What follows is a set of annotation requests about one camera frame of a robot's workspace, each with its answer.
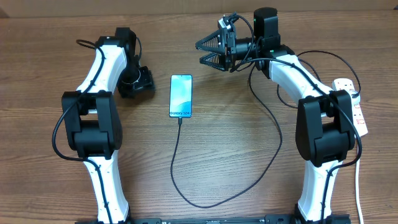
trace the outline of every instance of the wooden table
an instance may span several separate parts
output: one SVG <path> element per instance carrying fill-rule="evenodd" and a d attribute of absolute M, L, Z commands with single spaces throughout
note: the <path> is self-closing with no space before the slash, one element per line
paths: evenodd
<path fill-rule="evenodd" d="M 252 14 L 242 14 L 252 20 Z M 123 124 L 119 170 L 134 217 L 254 217 L 292 213 L 302 191 L 304 160 L 295 146 L 296 110 L 276 97 L 276 84 L 254 72 L 253 88 L 282 127 L 283 145 L 264 178 L 246 194 L 212 209 L 187 204 L 170 179 L 177 120 L 168 116 L 170 76 L 194 78 L 193 117 L 184 120 L 175 180 L 194 203 L 210 205 L 252 184 L 279 144 L 269 114 L 249 91 L 249 70 L 223 73 L 200 65 L 195 42 L 217 29 L 220 14 L 101 16 L 0 20 L 0 223 L 73 223 L 91 220 L 97 205 L 83 164 L 64 161 L 50 138 L 61 115 L 61 95 L 85 79 L 94 51 L 75 39 L 96 41 L 130 27 L 153 73 L 151 100 L 116 103 Z M 249 36 L 243 22 L 238 37 Z M 366 223 L 398 218 L 398 13 L 397 11 L 281 12 L 282 42 L 297 53 L 329 50 L 356 69 L 369 134 L 363 137 L 360 192 Z M 350 70 L 329 55 L 303 55 L 327 85 Z M 283 91 L 282 97 L 289 100 Z M 68 155 L 65 128 L 57 144 Z M 349 152 L 347 161 L 355 156 Z M 339 171 L 335 213 L 358 222 L 354 167 Z"/>

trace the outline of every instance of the blue rectangular device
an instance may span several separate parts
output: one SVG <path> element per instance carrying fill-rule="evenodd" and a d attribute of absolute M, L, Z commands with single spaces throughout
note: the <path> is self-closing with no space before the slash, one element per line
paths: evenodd
<path fill-rule="evenodd" d="M 170 81 L 170 117 L 192 116 L 192 75 L 172 75 Z"/>

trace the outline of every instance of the phone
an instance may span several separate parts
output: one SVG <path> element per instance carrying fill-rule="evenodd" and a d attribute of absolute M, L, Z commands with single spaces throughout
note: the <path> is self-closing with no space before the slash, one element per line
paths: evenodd
<path fill-rule="evenodd" d="M 192 75 L 172 75 L 170 81 L 170 117 L 192 116 Z"/>

